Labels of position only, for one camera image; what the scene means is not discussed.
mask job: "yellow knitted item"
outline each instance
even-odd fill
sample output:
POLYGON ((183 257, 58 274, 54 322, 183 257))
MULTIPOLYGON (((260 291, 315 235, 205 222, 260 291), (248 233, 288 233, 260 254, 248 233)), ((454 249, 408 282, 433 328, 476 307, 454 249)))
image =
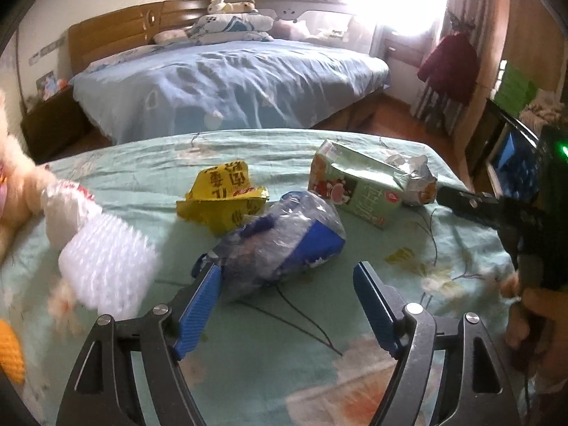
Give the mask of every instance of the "yellow knitted item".
POLYGON ((4 320, 0 320, 0 366, 13 383, 24 383, 26 370, 20 342, 4 320))

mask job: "white bubble wrap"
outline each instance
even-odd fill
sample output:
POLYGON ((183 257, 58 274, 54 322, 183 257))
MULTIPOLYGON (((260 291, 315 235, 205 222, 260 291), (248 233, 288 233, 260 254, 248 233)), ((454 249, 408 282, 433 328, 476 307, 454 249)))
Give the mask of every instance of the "white bubble wrap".
POLYGON ((59 256, 78 300, 115 320, 136 317, 159 266, 148 238, 111 214, 90 220, 59 256))

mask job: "bedside table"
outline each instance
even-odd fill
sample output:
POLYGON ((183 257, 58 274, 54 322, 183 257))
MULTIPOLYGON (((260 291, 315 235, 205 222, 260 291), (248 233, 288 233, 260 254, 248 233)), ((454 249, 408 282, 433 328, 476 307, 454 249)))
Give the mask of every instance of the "bedside table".
POLYGON ((73 99, 72 86, 34 107, 22 119, 21 127, 29 154, 37 164, 49 161, 93 128, 73 99))
POLYGON ((385 61, 387 58, 393 58, 420 68, 422 59, 432 48, 432 36, 430 32, 405 36, 391 28, 385 28, 383 44, 385 61))

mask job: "plush toy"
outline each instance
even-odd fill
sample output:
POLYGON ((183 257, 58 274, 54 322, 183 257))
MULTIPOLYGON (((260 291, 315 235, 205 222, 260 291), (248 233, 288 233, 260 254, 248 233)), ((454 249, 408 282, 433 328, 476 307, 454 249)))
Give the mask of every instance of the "plush toy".
POLYGON ((57 179, 46 168, 36 166, 18 140, 8 135, 5 101, 0 89, 0 264, 18 229, 32 214, 41 213, 42 191, 57 179))
POLYGON ((0 367, 14 383, 24 383, 26 369, 20 342, 4 320, 0 320, 0 367))
POLYGON ((241 14, 251 13, 255 11, 255 1, 240 1, 238 3, 227 3, 225 0, 211 0, 211 4, 207 7, 209 14, 241 14))

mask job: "bed frame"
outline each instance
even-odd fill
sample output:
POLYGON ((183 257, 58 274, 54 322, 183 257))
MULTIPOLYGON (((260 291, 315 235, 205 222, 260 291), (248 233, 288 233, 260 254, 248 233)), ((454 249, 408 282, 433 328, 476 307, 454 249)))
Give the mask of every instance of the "bed frame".
POLYGON ((142 47, 162 31, 191 27, 207 14, 211 0, 168 0, 147 3, 79 22, 69 28, 73 75, 93 61, 142 47))
MULTIPOLYGON (((201 16, 207 14, 211 0, 167 0, 119 9, 101 16, 84 20, 69 28, 67 35, 69 56, 73 75, 82 72, 93 61, 152 43, 152 38, 169 29, 191 27, 201 16)), ((327 11, 354 15, 353 8, 342 3, 319 1, 270 0, 257 3, 257 8, 272 9, 278 18, 297 19, 306 11, 327 11)), ((373 44, 380 39, 376 29, 373 44)), ((382 88, 340 110, 318 123, 314 128, 329 130, 356 130, 374 113, 382 88)), ((99 133, 94 138, 100 142, 99 133)), ((92 143, 86 143, 91 149, 92 143)))

